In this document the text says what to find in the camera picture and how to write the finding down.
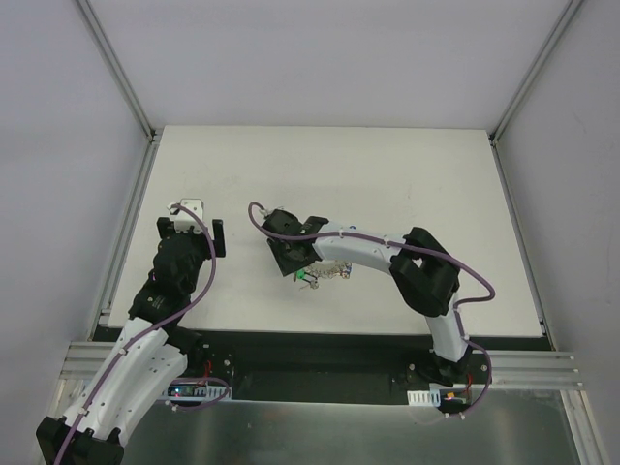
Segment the black key tag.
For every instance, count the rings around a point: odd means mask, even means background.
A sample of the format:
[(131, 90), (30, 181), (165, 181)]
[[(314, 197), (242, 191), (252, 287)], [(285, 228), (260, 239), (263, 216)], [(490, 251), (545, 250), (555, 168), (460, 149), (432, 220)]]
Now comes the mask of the black key tag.
[(305, 289), (317, 290), (320, 286), (319, 281), (316, 279), (303, 278), (301, 282), (302, 282), (302, 286), (301, 286), (302, 290), (305, 290)]

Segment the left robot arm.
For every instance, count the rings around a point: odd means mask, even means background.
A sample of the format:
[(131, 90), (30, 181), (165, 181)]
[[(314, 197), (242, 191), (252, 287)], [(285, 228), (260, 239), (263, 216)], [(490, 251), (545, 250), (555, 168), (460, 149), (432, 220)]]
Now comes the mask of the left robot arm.
[(196, 290), (202, 265), (226, 255), (224, 224), (215, 219), (207, 228), (175, 211), (157, 229), (152, 268), (112, 350), (65, 413), (37, 428), (47, 464), (120, 463), (132, 433), (175, 380), (207, 383), (207, 342), (179, 322), (205, 295)]

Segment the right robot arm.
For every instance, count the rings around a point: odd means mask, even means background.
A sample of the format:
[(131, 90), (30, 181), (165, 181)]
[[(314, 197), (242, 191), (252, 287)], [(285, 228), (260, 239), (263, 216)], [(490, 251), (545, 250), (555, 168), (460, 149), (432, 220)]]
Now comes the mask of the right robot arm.
[(459, 269), (430, 232), (413, 228), (402, 237), (377, 237), (323, 217), (301, 222), (282, 209), (268, 213), (259, 229), (285, 276), (321, 262), (357, 264), (389, 275), (430, 330), (432, 352), (416, 363), (419, 375), (451, 387), (469, 373), (472, 349), (450, 308), (460, 287)]

